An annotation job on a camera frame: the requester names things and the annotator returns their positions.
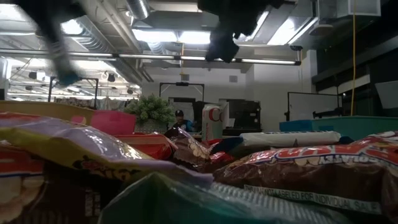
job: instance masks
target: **white label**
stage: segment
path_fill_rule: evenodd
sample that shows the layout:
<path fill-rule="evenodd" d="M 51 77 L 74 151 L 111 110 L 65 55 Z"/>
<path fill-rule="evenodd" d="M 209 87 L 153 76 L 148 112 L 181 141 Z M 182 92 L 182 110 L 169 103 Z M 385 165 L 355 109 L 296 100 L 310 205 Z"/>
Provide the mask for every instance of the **white label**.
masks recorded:
<path fill-rule="evenodd" d="M 332 195 L 316 194 L 313 192 L 301 192 L 295 190 L 282 190 L 282 189 L 272 189 L 267 187 L 255 187 L 246 184 L 244 185 L 244 189 L 259 194 L 276 196 L 289 200 L 304 200 L 335 208 L 354 210 L 357 212 L 364 212 L 364 213 L 371 213 L 378 215 L 381 214 L 380 204 L 378 202 L 365 202 L 361 200 L 353 200 L 353 199 L 337 197 Z"/>

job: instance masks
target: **yellow chip bag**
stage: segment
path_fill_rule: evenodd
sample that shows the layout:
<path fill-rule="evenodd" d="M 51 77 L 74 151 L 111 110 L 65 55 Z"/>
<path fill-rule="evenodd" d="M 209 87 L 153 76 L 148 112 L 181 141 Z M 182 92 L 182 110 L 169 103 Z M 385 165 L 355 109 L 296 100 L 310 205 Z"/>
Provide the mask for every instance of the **yellow chip bag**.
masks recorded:
<path fill-rule="evenodd" d="M 23 148 L 61 166 L 91 174 L 128 180 L 142 170 L 172 170 L 212 180 L 169 161 L 160 161 L 90 126 L 57 118 L 19 113 L 0 113 L 0 140 Z"/>

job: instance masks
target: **white wall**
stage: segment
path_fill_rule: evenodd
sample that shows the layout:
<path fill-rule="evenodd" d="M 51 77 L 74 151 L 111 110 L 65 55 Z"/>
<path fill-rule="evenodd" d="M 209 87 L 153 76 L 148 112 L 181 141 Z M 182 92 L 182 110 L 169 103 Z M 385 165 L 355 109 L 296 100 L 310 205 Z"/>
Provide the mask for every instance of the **white wall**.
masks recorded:
<path fill-rule="evenodd" d="M 143 83 L 142 94 L 148 96 L 154 94 L 159 95 L 160 82 L 180 82 L 179 68 L 169 68 L 162 70 L 160 68 L 147 68 L 147 72 L 155 80 L 154 83 Z M 190 83 L 205 84 L 205 102 L 218 103 L 219 99 L 244 99 L 246 87 L 246 74 L 241 73 L 237 69 L 211 69 L 208 71 L 205 68 L 184 68 L 184 73 L 190 75 Z M 238 76 L 237 83 L 230 83 L 229 76 Z M 198 90 L 202 92 L 202 88 L 197 86 Z M 202 95 L 194 86 L 175 86 L 170 85 L 162 93 L 162 98 L 169 97 L 185 97 L 196 98 L 202 100 Z"/>
<path fill-rule="evenodd" d="M 246 73 L 245 100 L 254 100 L 254 65 Z"/>
<path fill-rule="evenodd" d="M 317 72 L 316 52 L 308 51 L 301 66 L 253 65 L 254 81 L 248 82 L 246 96 L 261 104 L 261 124 L 264 131 L 279 131 L 279 123 L 286 121 L 287 93 L 313 93 L 311 77 Z"/>

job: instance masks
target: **green bag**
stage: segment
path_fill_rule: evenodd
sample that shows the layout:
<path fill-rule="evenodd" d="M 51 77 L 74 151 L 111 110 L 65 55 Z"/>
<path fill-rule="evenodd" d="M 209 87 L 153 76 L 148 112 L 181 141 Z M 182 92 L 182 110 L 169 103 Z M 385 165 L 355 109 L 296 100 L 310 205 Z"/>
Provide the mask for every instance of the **green bag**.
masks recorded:
<path fill-rule="evenodd" d="M 98 224 L 351 223 L 328 208 L 302 205 L 214 183 L 209 189 L 151 173 L 102 211 Z"/>

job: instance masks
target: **snack bag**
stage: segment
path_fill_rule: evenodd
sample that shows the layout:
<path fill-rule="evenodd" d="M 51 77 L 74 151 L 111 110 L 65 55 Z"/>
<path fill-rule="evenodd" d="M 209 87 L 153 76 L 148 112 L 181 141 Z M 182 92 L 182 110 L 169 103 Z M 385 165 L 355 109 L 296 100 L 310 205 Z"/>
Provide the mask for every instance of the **snack bag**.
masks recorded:
<path fill-rule="evenodd" d="M 213 180 L 172 162 L 153 160 L 95 128 L 56 118 L 0 113 L 0 139 L 62 166 L 110 179 L 128 180 L 141 170 L 161 170 Z"/>
<path fill-rule="evenodd" d="M 215 181 L 398 222 L 398 154 L 373 145 L 256 152 L 215 171 Z"/>
<path fill-rule="evenodd" d="M 172 155 L 173 149 L 177 148 L 174 143 L 161 134 L 132 134 L 115 137 L 154 159 L 166 160 Z"/>
<path fill-rule="evenodd" d="M 173 137 L 172 142 L 177 146 L 173 155 L 175 162 L 182 161 L 195 170 L 196 167 L 210 162 L 210 150 L 186 131 L 178 128 L 178 136 Z"/>
<path fill-rule="evenodd" d="M 95 223 L 121 181 L 84 175 L 0 145 L 0 223 Z"/>
<path fill-rule="evenodd" d="M 351 144 L 372 145 L 398 153 L 398 131 L 371 134 Z"/>
<path fill-rule="evenodd" d="M 350 224 L 329 208 L 302 205 L 214 183 L 198 187 L 151 173 L 102 211 L 98 224 Z"/>

